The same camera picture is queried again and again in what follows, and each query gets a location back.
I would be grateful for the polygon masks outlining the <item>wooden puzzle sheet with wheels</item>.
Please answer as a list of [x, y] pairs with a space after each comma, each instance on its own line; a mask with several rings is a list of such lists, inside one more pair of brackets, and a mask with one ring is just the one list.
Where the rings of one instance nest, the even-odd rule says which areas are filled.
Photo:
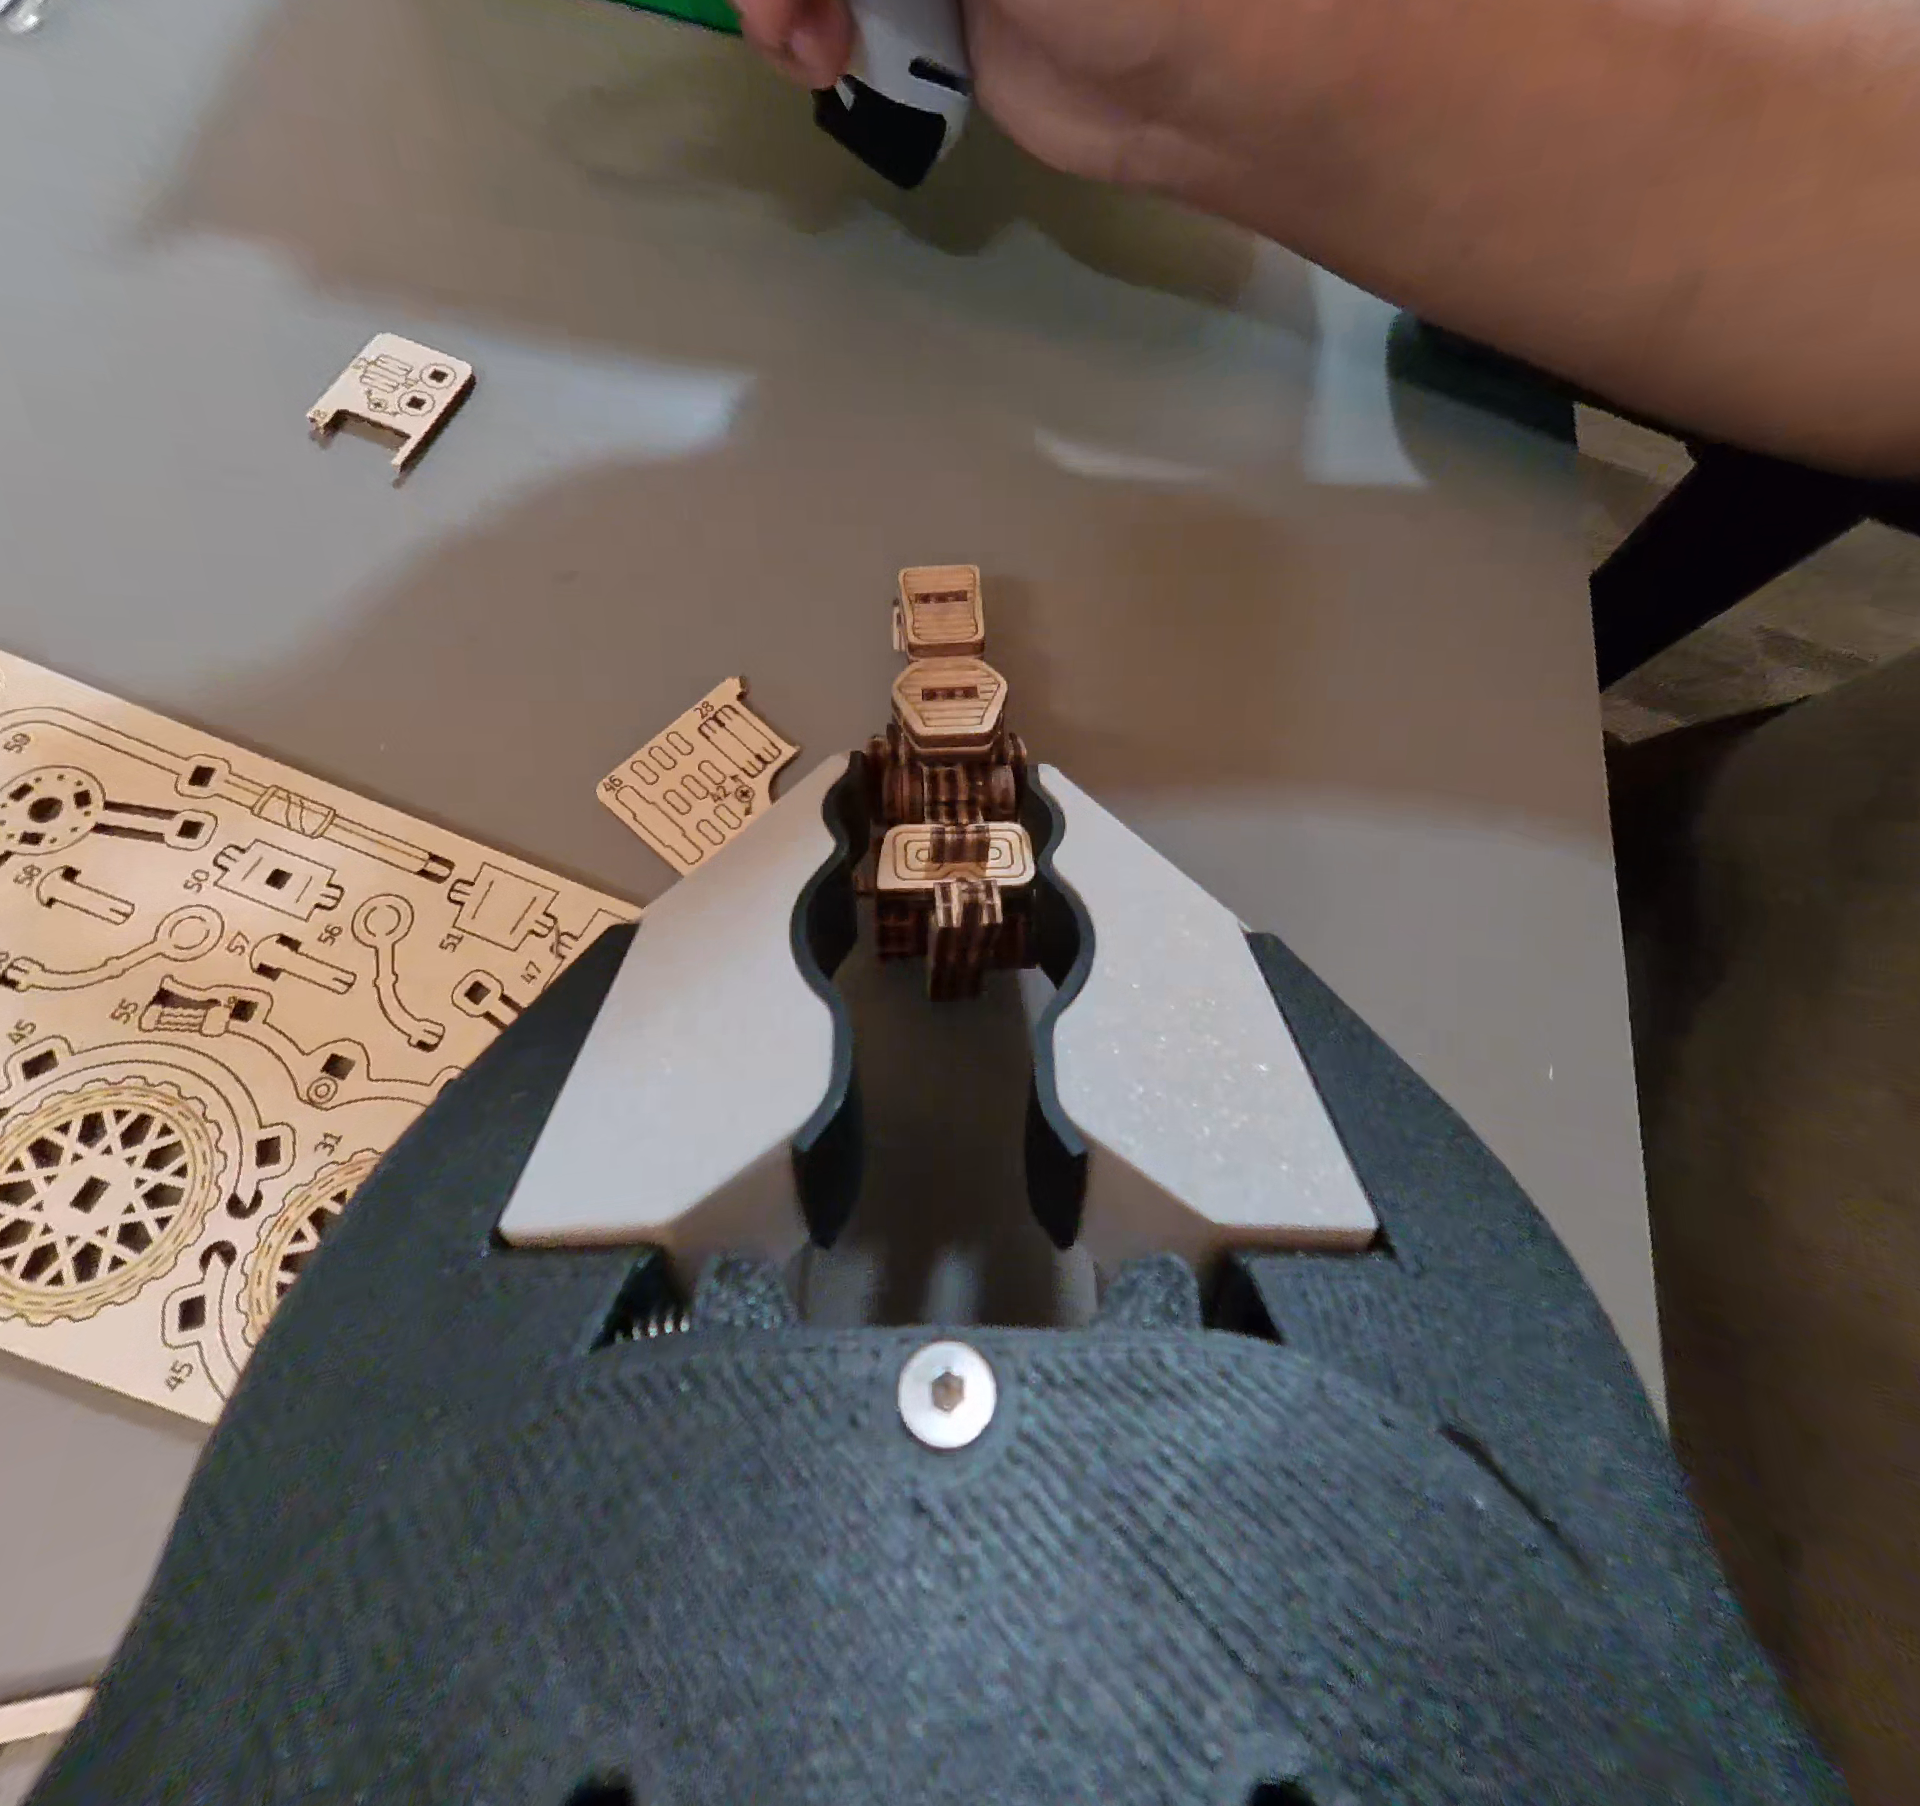
[[2, 1350], [212, 1423], [379, 1159], [636, 917], [2, 656]]

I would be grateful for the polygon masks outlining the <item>wooden vehicle model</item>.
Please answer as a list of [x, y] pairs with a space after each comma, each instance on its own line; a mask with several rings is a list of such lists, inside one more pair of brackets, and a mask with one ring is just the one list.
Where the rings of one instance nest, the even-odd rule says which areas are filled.
[[1038, 879], [1026, 745], [988, 659], [980, 568], [900, 568], [895, 648], [889, 723], [864, 748], [876, 952], [918, 958], [932, 1000], [971, 1000], [989, 970], [1028, 963]]

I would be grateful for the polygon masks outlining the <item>notched wooden sheet fragment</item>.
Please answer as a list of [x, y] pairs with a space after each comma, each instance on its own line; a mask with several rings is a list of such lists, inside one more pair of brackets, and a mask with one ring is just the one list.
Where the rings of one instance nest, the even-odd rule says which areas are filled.
[[469, 361], [403, 332], [372, 332], [309, 404], [308, 435], [324, 444], [344, 425], [368, 425], [390, 438], [390, 475], [400, 486], [475, 386]]

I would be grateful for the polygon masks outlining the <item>person's brown clothing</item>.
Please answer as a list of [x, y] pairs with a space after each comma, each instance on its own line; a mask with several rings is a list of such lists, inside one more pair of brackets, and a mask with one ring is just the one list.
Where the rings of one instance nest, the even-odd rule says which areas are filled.
[[1681, 1463], [1855, 1803], [1916, 1800], [1916, 656], [1609, 753]]

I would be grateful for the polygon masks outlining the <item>grey desk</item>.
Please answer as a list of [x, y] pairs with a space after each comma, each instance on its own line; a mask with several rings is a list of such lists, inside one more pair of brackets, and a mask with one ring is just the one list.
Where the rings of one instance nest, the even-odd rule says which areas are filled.
[[[1383, 976], [1469, 927], [1469, 1031], [1632, 1070], [1609, 864], [1331, 788], [1605, 820], [1572, 447], [1305, 326], [1305, 261], [1041, 177], [976, 118], [915, 192], [716, 33], [579, 0], [159, 0], [250, 21], [104, 216], [108, 78], [23, 54], [2, 148], [2, 656], [637, 905], [423, 1107], [202, 1441], [34, 1803], [1661, 1803], [1723, 1749], [1718, 1566], [1632, 1350], [1523, 1183], [1257, 914]], [[372, 332], [478, 371], [390, 475], [308, 435]], [[1028, 781], [1250, 930], [1378, 1235], [1088, 1255], [1026, 1183], [1028, 963], [971, 1000], [858, 931], [831, 1244], [509, 1244], [649, 902], [596, 797], [740, 674], [889, 723], [900, 568], [976, 562]], [[1468, 846], [1493, 873], [1468, 873]]]

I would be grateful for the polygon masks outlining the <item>slotted wooden sheet fragment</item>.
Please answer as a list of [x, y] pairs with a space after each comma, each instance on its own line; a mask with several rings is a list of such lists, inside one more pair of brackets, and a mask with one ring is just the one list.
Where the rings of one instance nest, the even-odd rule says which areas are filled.
[[776, 800], [798, 748], [749, 703], [733, 674], [596, 782], [596, 797], [678, 875], [716, 858]]

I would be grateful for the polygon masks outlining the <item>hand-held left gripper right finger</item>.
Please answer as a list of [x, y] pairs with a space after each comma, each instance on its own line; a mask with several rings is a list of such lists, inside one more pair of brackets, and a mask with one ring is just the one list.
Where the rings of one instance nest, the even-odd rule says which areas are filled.
[[1244, 920], [1038, 766], [1026, 1183], [1088, 1255], [1363, 1252], [1378, 1216]]

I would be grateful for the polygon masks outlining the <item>person's right hand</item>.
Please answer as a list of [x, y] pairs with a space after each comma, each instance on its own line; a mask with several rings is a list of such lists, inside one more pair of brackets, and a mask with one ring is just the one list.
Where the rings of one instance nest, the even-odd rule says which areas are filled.
[[1313, 0], [959, 0], [971, 88], [1038, 161], [1219, 200]]

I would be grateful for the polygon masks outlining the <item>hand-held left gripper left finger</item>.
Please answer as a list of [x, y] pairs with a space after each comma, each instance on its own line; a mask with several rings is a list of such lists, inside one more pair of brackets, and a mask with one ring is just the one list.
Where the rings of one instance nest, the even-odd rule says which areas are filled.
[[831, 1244], [862, 1180], [864, 762], [837, 753], [649, 902], [499, 1221], [509, 1244]]

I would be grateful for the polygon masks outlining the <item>person's right forearm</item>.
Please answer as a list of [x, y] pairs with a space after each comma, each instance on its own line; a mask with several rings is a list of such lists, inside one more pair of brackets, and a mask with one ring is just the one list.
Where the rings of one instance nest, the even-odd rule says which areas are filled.
[[1269, 237], [1672, 425], [1916, 474], [1916, 0], [1277, 0]]

